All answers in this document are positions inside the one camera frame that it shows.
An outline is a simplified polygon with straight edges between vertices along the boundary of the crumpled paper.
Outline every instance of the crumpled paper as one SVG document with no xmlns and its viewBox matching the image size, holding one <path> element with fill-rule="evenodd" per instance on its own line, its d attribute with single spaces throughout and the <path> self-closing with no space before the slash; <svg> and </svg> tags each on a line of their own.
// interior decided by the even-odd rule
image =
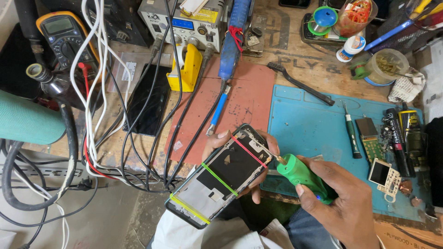
<svg viewBox="0 0 443 249">
<path fill-rule="evenodd" d="M 412 78 L 401 77 L 395 81 L 388 96 L 390 102 L 411 102 L 423 90 L 424 84 L 426 84 L 424 75 L 412 67 L 409 69 L 411 73 L 405 75 Z"/>
</svg>

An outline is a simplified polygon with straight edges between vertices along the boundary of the warning label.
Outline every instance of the warning label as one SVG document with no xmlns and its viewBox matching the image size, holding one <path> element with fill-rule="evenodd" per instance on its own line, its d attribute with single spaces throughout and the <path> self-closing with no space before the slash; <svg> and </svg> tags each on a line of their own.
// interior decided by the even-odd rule
<svg viewBox="0 0 443 249">
<path fill-rule="evenodd" d="M 217 20 L 217 15 L 218 15 L 218 12 L 215 11 L 214 8 L 206 8 L 206 7 L 203 7 L 195 15 L 192 15 L 191 13 L 189 13 L 187 15 L 187 13 L 184 10 L 182 10 L 180 13 L 181 17 L 187 17 L 190 19 L 204 21 L 204 22 L 210 22 L 210 23 L 215 23 L 215 21 Z"/>
</svg>

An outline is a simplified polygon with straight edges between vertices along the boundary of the blue display screen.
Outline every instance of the blue display screen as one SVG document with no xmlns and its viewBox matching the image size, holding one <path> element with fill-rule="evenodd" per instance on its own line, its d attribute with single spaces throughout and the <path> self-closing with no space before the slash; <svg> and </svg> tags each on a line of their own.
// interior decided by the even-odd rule
<svg viewBox="0 0 443 249">
<path fill-rule="evenodd" d="M 172 18 L 172 26 L 184 29 L 194 30 L 194 24 L 191 21 Z"/>
</svg>

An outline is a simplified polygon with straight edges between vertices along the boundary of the yellow soldering iron holder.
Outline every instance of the yellow soldering iron holder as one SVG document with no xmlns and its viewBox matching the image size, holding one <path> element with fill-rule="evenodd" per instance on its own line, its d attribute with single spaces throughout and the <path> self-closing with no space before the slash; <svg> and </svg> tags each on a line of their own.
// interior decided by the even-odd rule
<svg viewBox="0 0 443 249">
<path fill-rule="evenodd" d="M 183 51 L 186 51 L 186 58 L 183 61 Z M 177 53 L 179 55 L 179 65 L 181 66 L 181 77 L 182 77 L 182 89 L 183 92 L 194 91 L 194 86 L 197 81 L 198 72 L 200 71 L 200 66 L 202 65 L 203 56 L 197 50 L 193 44 L 187 44 L 185 46 L 178 44 Z M 172 72 L 167 73 L 166 77 L 171 86 L 171 90 L 180 91 L 179 78 L 177 75 L 177 66 L 175 65 L 175 59 L 172 63 Z"/>
</svg>

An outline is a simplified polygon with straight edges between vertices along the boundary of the digital multimeter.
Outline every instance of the digital multimeter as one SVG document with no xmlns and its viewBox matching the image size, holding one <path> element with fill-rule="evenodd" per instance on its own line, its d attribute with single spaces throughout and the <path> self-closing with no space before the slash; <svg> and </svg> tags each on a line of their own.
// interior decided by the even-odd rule
<svg viewBox="0 0 443 249">
<path fill-rule="evenodd" d="M 41 16 L 36 25 L 57 56 L 61 70 L 70 68 L 87 34 L 81 20 L 72 12 L 59 11 Z M 97 72 L 98 61 L 97 52 L 89 42 L 78 62 L 90 64 L 93 71 Z"/>
</svg>

